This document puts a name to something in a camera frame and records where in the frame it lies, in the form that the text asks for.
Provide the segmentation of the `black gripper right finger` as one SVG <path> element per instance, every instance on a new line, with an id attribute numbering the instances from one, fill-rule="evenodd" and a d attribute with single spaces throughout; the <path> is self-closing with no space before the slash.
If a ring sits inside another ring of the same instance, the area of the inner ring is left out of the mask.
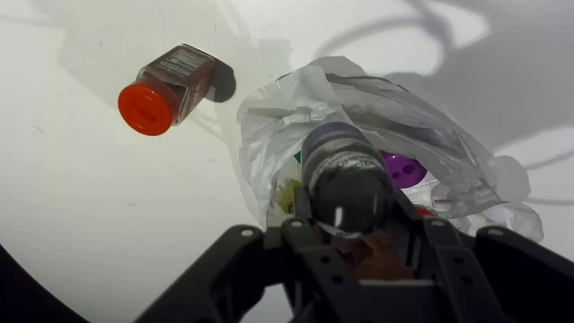
<path id="1" fill-rule="evenodd" d="M 502 226 L 474 236 L 398 193 L 386 227 L 413 279 L 382 285 L 384 323 L 574 323 L 574 263 Z"/>

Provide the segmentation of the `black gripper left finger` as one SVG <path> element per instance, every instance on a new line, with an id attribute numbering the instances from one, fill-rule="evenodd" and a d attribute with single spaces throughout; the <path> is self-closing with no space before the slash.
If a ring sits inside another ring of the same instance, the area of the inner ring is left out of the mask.
<path id="1" fill-rule="evenodd" d="M 296 323 L 355 319 L 355 283 L 305 218 L 224 231 L 136 323 L 239 323 L 269 285 L 287 288 Z"/>

